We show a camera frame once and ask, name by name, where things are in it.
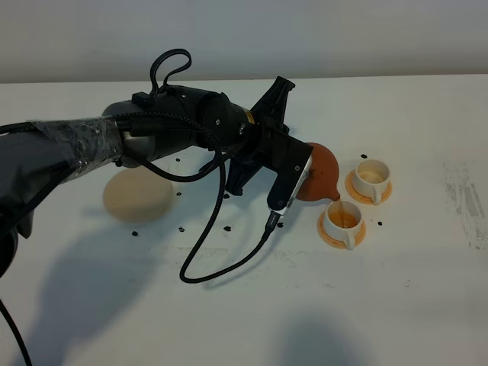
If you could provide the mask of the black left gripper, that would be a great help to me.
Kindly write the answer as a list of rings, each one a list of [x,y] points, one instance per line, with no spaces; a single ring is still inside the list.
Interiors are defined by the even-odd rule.
[[[199,91],[197,121],[217,138],[220,150],[231,158],[226,191],[242,196],[244,186],[260,170],[271,135],[289,135],[284,124],[289,92],[295,84],[278,76],[251,109],[234,104],[216,91]]]

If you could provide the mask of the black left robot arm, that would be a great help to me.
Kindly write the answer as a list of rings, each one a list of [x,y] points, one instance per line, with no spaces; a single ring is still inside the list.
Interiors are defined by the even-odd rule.
[[[277,78],[248,109],[216,91],[156,84],[148,93],[111,104],[99,117],[3,126],[1,269],[9,268],[18,240],[31,235],[35,208],[57,186],[109,163],[143,166],[179,181],[155,161],[191,146],[211,151],[213,158],[187,181],[217,170],[219,195],[240,195],[261,168],[276,173],[267,198],[264,237],[269,237],[310,167],[311,147],[293,138],[284,124],[293,87]]]

